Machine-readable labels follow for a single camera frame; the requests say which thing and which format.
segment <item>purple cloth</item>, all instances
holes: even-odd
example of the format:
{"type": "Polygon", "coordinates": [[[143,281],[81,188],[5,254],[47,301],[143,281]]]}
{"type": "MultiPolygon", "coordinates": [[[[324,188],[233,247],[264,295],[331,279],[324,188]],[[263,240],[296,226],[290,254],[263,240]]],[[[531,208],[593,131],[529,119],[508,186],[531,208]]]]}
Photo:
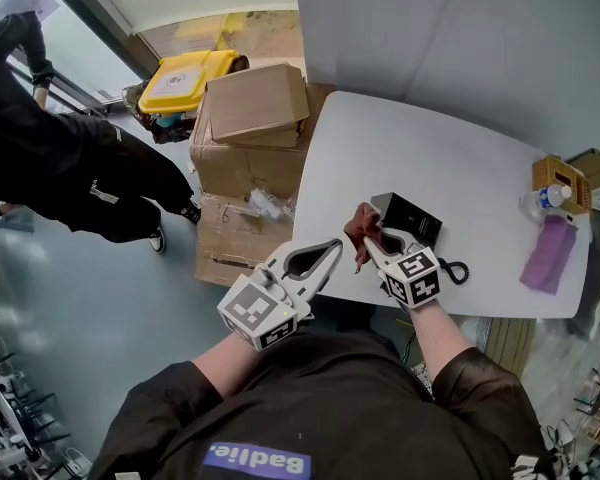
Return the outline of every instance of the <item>purple cloth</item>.
{"type": "Polygon", "coordinates": [[[547,215],[536,248],[524,267],[520,282],[555,295],[560,277],[576,243],[578,228],[559,215],[547,215]]]}

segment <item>yellow bin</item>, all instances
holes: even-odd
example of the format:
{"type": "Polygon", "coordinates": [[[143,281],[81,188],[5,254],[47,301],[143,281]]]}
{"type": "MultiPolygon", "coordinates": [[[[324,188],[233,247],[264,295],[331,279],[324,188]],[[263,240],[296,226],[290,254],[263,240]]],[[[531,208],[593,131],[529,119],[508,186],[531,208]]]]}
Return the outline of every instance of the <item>yellow bin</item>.
{"type": "Polygon", "coordinates": [[[190,52],[160,61],[138,106],[145,114],[175,114],[196,110],[207,80],[226,75],[238,57],[235,50],[190,52]]]}

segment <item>black pants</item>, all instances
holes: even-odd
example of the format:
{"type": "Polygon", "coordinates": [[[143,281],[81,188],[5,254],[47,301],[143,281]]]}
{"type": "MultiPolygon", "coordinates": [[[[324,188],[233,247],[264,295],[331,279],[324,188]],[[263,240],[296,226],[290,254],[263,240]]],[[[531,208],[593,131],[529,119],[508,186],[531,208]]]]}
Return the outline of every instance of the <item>black pants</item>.
{"type": "Polygon", "coordinates": [[[91,170],[95,190],[56,201],[55,219],[71,231],[131,242],[148,238],[160,225],[160,209],[145,198],[170,213],[187,207],[193,191],[171,160],[113,125],[97,142],[91,170]]]}
{"type": "Polygon", "coordinates": [[[378,342],[389,353],[400,357],[398,349],[386,336],[378,334],[371,328],[371,318],[375,313],[375,306],[364,302],[355,302],[344,299],[316,295],[311,301],[311,311],[318,315],[332,315],[336,320],[337,332],[348,332],[371,338],[378,342]]]}

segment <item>wire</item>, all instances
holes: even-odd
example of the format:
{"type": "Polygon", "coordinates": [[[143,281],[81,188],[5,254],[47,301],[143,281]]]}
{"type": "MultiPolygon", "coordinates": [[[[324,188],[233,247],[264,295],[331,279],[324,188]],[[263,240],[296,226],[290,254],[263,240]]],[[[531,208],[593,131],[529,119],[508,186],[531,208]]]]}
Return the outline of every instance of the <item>wire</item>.
{"type": "Polygon", "coordinates": [[[398,322],[399,324],[402,324],[402,325],[408,325],[409,327],[413,327],[413,324],[410,324],[409,322],[405,322],[404,320],[400,320],[399,318],[396,318],[396,322],[398,322]]]}
{"type": "Polygon", "coordinates": [[[558,443],[556,442],[556,440],[554,439],[554,437],[551,435],[551,432],[549,431],[549,429],[553,429],[555,432],[555,429],[550,426],[547,425],[546,427],[540,427],[545,434],[547,434],[547,437],[549,438],[549,441],[551,441],[551,444],[553,445],[554,448],[558,448],[558,443]]]}
{"type": "Polygon", "coordinates": [[[440,268],[449,275],[449,278],[451,281],[453,281],[453,284],[459,286],[466,283],[469,279],[470,271],[466,263],[463,263],[462,261],[447,262],[444,260],[444,258],[438,258],[438,263],[440,263],[440,268]],[[462,272],[461,277],[456,276],[455,272],[453,271],[454,268],[462,272]]]}
{"type": "Polygon", "coordinates": [[[402,354],[402,357],[400,358],[400,361],[402,362],[402,364],[407,364],[407,361],[409,360],[409,353],[411,352],[411,344],[413,343],[413,340],[416,339],[416,333],[414,332],[411,335],[411,338],[409,338],[409,341],[407,342],[407,346],[404,349],[404,353],[402,354]]]}

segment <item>cardboard box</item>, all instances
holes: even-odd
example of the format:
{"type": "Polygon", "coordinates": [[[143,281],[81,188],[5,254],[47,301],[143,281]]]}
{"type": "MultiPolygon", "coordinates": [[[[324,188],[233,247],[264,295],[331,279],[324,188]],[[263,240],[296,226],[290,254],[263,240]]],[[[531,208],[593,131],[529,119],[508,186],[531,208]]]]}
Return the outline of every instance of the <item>cardboard box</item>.
{"type": "Polygon", "coordinates": [[[205,192],[246,197],[254,188],[288,199],[297,192],[311,137],[326,97],[333,86],[307,86],[310,115],[303,123],[300,141],[291,148],[218,144],[211,135],[210,100],[204,98],[191,134],[190,155],[205,192]]]}
{"type": "Polygon", "coordinates": [[[309,116],[302,72],[288,64],[210,80],[207,98],[211,135],[219,144],[293,147],[309,116]]]}
{"type": "Polygon", "coordinates": [[[600,150],[588,149],[569,160],[569,163],[585,175],[593,190],[600,188],[600,150]]]}
{"type": "Polygon", "coordinates": [[[240,198],[205,194],[198,222],[196,277],[231,286],[240,274],[251,275],[254,267],[289,240],[293,223],[242,215],[227,205],[248,206],[240,198]]]}

